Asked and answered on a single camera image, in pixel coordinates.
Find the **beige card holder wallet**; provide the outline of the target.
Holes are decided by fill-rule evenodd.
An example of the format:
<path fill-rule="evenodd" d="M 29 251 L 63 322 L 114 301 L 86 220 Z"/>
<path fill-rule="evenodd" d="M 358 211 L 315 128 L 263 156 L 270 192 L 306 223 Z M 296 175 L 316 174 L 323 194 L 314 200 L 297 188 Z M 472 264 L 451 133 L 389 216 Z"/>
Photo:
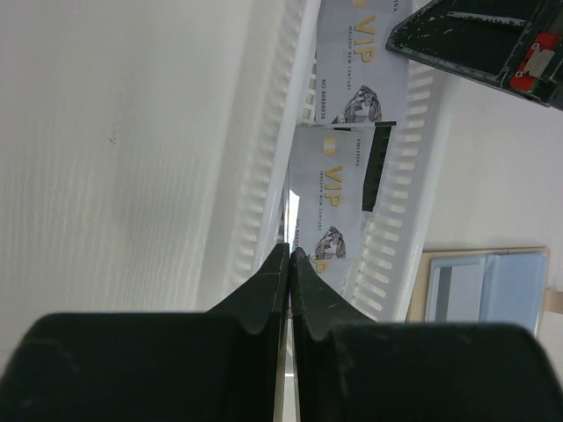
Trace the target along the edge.
<path fill-rule="evenodd" d="M 538 334 L 545 313 L 562 313 L 562 293 L 547 287 L 549 258 L 545 247 L 425 251 L 420 258 L 406 320 L 410 323 L 516 324 Z M 479 320 L 436 322 L 439 268 L 472 264 L 484 266 Z"/>

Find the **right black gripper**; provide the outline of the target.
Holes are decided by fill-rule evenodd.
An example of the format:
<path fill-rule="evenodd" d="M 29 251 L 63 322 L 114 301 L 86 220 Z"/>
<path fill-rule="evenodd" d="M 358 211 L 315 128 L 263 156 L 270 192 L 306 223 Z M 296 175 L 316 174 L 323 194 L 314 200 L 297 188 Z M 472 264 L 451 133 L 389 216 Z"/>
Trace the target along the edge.
<path fill-rule="evenodd" d="M 432 1 L 391 30 L 386 48 L 562 107 L 561 1 Z"/>

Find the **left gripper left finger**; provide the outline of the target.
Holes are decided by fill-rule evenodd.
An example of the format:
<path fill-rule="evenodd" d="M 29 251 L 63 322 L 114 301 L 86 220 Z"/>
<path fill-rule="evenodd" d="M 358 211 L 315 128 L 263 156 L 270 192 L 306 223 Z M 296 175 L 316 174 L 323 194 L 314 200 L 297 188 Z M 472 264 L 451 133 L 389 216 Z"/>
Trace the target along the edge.
<path fill-rule="evenodd" d="M 279 421 L 289 247 L 212 309 L 54 313 L 1 379 L 4 421 Z"/>

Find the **white card magnetic stripe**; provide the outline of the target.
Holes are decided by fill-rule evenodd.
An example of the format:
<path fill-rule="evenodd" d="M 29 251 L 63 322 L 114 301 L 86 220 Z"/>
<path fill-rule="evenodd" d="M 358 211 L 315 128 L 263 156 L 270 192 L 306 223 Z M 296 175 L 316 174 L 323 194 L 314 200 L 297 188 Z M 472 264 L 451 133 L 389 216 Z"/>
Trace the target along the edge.
<path fill-rule="evenodd" d="M 434 320 L 476 322 L 479 320 L 484 266 L 445 266 L 437 274 Z"/>

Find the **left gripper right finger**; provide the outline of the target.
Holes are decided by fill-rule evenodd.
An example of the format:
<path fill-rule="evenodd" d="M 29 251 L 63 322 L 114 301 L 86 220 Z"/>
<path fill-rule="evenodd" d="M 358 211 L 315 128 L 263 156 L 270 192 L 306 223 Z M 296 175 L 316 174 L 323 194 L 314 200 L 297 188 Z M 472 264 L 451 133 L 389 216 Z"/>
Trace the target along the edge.
<path fill-rule="evenodd" d="M 559 421 L 562 388 L 514 324 L 381 324 L 292 252 L 289 284 L 302 421 Z"/>

